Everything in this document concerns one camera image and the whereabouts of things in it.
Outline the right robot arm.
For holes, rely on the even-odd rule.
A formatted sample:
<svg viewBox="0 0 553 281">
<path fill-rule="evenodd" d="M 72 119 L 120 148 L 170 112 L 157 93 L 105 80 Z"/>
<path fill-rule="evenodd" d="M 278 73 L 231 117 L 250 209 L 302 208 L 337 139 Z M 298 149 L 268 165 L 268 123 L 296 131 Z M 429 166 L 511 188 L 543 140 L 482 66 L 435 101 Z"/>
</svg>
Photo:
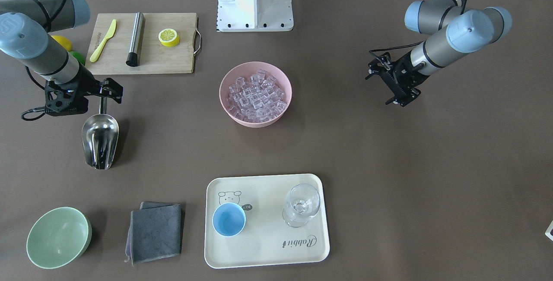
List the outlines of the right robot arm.
<svg viewBox="0 0 553 281">
<path fill-rule="evenodd" d="M 41 118 L 84 114 L 88 96 L 112 98 L 120 104 L 123 88 L 111 78 L 102 82 L 71 55 L 50 32 L 85 25 L 90 10 L 85 0 L 7 0 L 1 2 L 0 47 L 8 56 L 45 79 L 43 106 L 22 113 Z"/>
</svg>

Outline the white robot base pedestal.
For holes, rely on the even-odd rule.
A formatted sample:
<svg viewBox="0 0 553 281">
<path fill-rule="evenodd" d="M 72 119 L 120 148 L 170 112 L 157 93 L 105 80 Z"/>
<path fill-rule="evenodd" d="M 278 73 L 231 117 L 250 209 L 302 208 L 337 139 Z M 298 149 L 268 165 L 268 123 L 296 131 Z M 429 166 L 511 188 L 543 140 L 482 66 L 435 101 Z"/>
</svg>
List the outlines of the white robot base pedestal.
<svg viewBox="0 0 553 281">
<path fill-rule="evenodd" d="M 218 0 L 218 32 L 293 30 L 292 0 Z"/>
</svg>

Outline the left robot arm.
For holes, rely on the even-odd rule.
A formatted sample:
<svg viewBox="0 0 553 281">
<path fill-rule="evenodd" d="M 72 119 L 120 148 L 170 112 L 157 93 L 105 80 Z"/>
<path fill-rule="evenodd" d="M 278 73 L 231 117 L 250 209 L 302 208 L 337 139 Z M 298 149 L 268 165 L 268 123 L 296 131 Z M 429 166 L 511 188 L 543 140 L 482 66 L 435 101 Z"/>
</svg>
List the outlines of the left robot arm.
<svg viewBox="0 0 553 281">
<path fill-rule="evenodd" d="M 379 76 L 393 92 L 387 104 L 406 106 L 420 94 L 417 88 L 437 70 L 503 38 L 513 25 L 507 9 L 466 8 L 467 0 L 417 0 L 406 10 L 407 29 L 428 35 L 393 61 L 389 49 L 371 51 L 369 74 Z"/>
</svg>

